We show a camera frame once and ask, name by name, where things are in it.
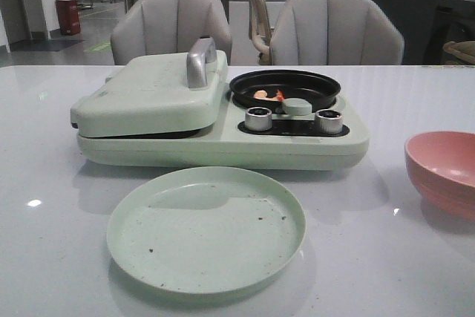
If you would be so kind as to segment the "right silver control knob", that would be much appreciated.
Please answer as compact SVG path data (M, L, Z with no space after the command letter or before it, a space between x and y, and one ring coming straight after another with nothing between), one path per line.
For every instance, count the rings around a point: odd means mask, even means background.
M343 114L332 109L315 112L315 130L323 134L339 134L343 130Z

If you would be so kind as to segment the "grey upholstered chair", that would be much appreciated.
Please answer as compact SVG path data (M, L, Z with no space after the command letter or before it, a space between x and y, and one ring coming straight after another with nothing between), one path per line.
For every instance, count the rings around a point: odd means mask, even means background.
M221 0L138 0L112 31L114 64L187 52L203 36L231 59L232 35Z
M289 0L269 48L274 65L400 65L404 38L372 0Z

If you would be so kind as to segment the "breakfast maker hinged lid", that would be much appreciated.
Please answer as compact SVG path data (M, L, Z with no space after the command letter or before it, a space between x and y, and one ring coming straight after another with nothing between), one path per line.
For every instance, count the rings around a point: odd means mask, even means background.
M217 120L227 72L211 37L187 53L139 56L71 107L71 125L88 138L206 128Z

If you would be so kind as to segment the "beige plastic chair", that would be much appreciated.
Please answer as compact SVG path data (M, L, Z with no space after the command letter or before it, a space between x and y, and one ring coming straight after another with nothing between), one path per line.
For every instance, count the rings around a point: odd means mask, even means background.
M271 65L270 42L272 30L265 0L248 0L249 2L249 39L258 51L258 64Z

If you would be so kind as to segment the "mint green breakfast maker base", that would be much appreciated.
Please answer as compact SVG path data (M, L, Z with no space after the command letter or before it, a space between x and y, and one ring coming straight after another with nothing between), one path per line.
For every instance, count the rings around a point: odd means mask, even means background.
M342 129L321 133L314 115L287 118L274 115L272 129L253 133L244 125L245 110L229 91L213 125L178 138L87 138L77 142L83 154L96 163L115 166L234 166L245 169L336 170L356 165L366 154L370 133L360 117L339 95L326 110L340 114Z

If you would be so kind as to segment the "mint green round plate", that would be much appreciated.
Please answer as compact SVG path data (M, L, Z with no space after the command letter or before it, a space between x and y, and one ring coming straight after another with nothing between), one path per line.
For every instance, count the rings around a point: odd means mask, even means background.
M106 241L132 278L166 293L246 293L292 260L306 232L304 211L285 186L232 167L184 169L127 195Z

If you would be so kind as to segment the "pink plastic bowl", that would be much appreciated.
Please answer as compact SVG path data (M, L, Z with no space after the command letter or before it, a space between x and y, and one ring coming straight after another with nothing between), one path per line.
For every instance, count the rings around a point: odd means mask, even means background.
M474 219L474 134L429 131L407 139L405 165L410 182L434 206Z

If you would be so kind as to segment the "left silver control knob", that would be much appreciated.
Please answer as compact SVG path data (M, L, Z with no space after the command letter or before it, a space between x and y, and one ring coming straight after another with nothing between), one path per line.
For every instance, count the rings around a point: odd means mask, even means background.
M272 111L265 107L248 108L244 126L250 131L268 131L272 128Z

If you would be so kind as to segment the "left grey upholstered chair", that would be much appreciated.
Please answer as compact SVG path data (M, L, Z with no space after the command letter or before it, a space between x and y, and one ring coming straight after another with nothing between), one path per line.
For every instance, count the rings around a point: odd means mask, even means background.
M114 64L187 52L203 36L231 59L232 35L221 0L138 0L112 31Z

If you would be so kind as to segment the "right grey upholstered chair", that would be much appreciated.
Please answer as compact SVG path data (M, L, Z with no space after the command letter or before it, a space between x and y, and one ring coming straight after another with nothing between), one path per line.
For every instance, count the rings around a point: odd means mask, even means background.
M372 0L289 0L269 48L274 65L400 65L404 38Z

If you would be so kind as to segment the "round black frying pan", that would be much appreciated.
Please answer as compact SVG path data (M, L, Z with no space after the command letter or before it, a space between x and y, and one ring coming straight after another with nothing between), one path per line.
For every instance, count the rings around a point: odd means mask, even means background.
M254 98L254 93L265 90L274 97L281 91L284 98L301 98L312 105L312 111L329 108L341 90L334 79L308 71L290 69L272 69L253 71L236 76L229 83L230 91L236 103L245 108L266 107L274 113L281 113L281 104L277 101Z

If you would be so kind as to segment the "red trash bin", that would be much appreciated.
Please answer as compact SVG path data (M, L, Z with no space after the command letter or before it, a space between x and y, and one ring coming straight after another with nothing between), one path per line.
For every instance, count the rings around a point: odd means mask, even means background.
M55 0L59 29L62 35L80 33L79 11L77 0Z

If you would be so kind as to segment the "silver control knob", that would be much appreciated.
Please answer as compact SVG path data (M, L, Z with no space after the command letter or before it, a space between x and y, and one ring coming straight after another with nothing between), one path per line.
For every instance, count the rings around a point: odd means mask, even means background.
M343 130L343 114L332 109L315 112L315 130L323 134L339 134Z
M272 111L265 107L248 108L244 126L250 131L268 131L272 128Z

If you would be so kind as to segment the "cooked shrimp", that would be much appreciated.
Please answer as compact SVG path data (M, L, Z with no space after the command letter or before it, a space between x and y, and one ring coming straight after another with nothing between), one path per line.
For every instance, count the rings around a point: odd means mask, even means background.
M275 99L276 99L277 101L279 101L279 102L284 101L284 100L285 100L284 93L283 93L281 90L277 90Z
M265 90L256 91L253 94L253 97L255 99L262 99L262 100L268 100L268 101L278 101L278 99L276 99L275 97L269 97L268 93Z

